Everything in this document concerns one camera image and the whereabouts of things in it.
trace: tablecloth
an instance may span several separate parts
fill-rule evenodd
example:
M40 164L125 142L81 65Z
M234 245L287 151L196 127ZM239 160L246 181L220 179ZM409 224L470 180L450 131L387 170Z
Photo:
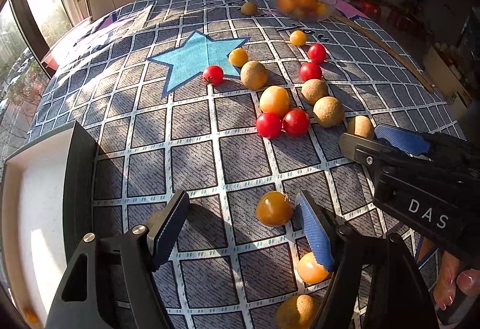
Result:
M92 212L99 237L144 223L175 190L188 191L188 219L170 261L154 274L176 329L274 328L275 310L287 297L324 295L328 280L305 284L295 272L310 250L298 223L270 228L258 222L256 203L270 190L286 192L291 199L299 190L309 190L361 233L381 237L394 228L412 254L416 250L419 236L373 206L367 171L342 157L338 138L346 121L324 129L313 120L311 106L299 92L299 67L307 61L308 45L291 45L291 31L302 29L308 42L324 44L323 75L330 94L345 105L346 120L364 114L375 124L462 136L439 95L428 93L349 26L333 19L292 21L268 0L256 0L259 14L247 17L239 11L245 1L140 0L103 17L72 47L28 133L31 141L77 120L98 141ZM377 24L345 3L341 8L410 59ZM248 38L243 47L251 60L268 69L267 85L286 88L292 106L309 113L308 134L282 134L274 140L258 136L255 119L262 91L245 89L239 79L212 87L196 76L162 94L171 68L147 58L182 46L194 32L212 40ZM435 252L421 267L429 289L438 260ZM129 327L121 269L113 273L121 325ZM370 280L371 268L366 267L352 328L361 327Z

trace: window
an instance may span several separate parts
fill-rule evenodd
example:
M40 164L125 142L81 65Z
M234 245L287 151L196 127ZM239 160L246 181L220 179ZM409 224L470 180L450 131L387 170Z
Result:
M27 2L38 28L51 48L71 29L62 0L27 0Z
M48 82L7 2L0 11L0 173L5 159L25 142Z

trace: red cherry tomato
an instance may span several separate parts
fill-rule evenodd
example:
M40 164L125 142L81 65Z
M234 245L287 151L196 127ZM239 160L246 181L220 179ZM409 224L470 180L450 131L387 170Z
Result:
M257 131L262 137L275 138L282 131L282 120L275 113L262 113L257 118Z
M310 79L322 79L322 69L318 64L315 63L305 63L300 67L300 77L306 82Z
M210 65L203 71L202 78L207 84L220 84L223 80L223 69L218 65Z
M310 118L305 110L295 108L283 117L283 129L285 133L297 137L305 134L310 126Z
M325 47L321 43L314 43L308 50L308 58L314 63L321 64L327 57Z

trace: glass bowl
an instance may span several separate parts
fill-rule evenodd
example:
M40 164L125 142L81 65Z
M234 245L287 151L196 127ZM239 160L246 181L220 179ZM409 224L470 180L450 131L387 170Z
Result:
M270 7L301 22L317 22L328 18L337 0L269 0Z

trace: red container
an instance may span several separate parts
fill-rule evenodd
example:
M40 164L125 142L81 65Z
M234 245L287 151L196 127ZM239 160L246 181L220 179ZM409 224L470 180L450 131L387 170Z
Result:
M377 22L380 21L382 16L382 9L380 6L376 6L369 2L360 2L360 11L363 12L367 17Z
M398 21L398 17L400 13L396 9L390 10L390 14L388 14L387 21L395 25Z

